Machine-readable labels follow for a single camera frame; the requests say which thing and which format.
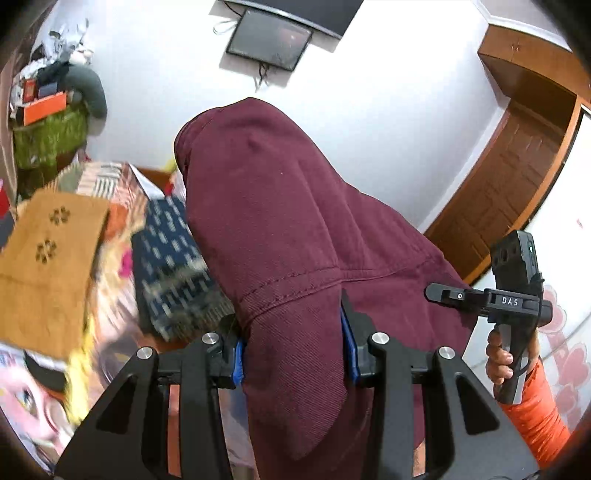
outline black screen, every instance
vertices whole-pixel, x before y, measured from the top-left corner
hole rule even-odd
[[[363,0],[230,0],[285,15],[312,28],[342,37]]]
[[[249,9],[244,12],[226,51],[292,72],[311,36],[312,30],[300,24]]]

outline maroon fabric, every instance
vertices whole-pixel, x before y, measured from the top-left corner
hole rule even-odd
[[[244,390],[261,478],[358,480],[372,393],[344,379],[341,288],[403,344],[463,352],[476,319],[427,302],[423,291],[430,282],[464,285],[433,244],[345,183],[263,101],[197,116],[175,155],[190,229],[247,338]],[[414,414],[418,445],[419,392]]]

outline bedsheet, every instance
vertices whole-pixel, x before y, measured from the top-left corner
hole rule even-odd
[[[144,210],[148,198],[131,166],[98,162],[72,164],[45,188],[102,197],[111,203],[105,233],[96,252],[86,302],[86,321],[94,325],[89,338],[90,362],[75,360],[82,364],[76,369],[77,378],[71,379],[71,383],[77,385],[74,391],[68,391],[64,398],[63,395],[40,387],[26,369],[23,351],[0,344],[0,407],[30,454],[46,471],[51,472],[73,435],[77,422],[84,418],[139,346],[151,345],[161,352],[182,348],[184,344],[165,343],[143,335],[138,327],[131,236],[144,227]],[[25,209],[26,203],[19,206],[18,213],[22,215]],[[57,369],[66,367],[63,362],[60,364],[47,358],[34,357],[39,363],[51,364]],[[17,381],[8,382],[7,378]],[[170,472],[179,475],[176,440],[178,404],[175,403],[178,389],[171,392],[171,398],[169,465]],[[241,401],[241,391],[220,392],[220,409],[230,461],[252,467],[254,455]]]

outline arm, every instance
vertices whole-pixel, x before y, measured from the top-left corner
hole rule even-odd
[[[501,348],[501,337],[497,331],[491,332],[488,342],[486,373],[495,386],[501,385],[505,378],[513,375],[507,366],[512,359]],[[530,352],[531,366],[521,404],[500,405],[538,460],[540,468],[545,468],[562,450],[570,433],[558,414],[544,367],[538,358],[540,346],[537,335],[532,340]]]

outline orange box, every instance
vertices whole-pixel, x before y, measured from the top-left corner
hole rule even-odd
[[[49,97],[31,102],[24,108],[22,117],[23,125],[30,125],[33,122],[66,109],[66,93],[60,92]]]

